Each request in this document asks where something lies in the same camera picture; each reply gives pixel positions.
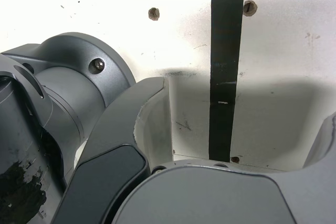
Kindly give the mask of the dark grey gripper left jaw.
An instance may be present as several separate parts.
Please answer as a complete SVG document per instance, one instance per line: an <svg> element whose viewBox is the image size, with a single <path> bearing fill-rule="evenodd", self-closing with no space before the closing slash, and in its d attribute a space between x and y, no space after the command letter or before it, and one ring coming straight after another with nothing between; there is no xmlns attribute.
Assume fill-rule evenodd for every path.
<svg viewBox="0 0 336 224"><path fill-rule="evenodd" d="M152 169L172 160L169 81L147 78L95 124L53 223L110 223Z"/></svg>

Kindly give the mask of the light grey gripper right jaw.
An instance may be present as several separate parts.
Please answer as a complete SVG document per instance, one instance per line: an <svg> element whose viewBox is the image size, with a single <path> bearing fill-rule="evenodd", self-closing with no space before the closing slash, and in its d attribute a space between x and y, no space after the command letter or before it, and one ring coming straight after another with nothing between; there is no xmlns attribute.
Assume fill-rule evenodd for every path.
<svg viewBox="0 0 336 224"><path fill-rule="evenodd" d="M107 223L335 223L335 114L301 169L257 173L178 162L131 191Z"/></svg>

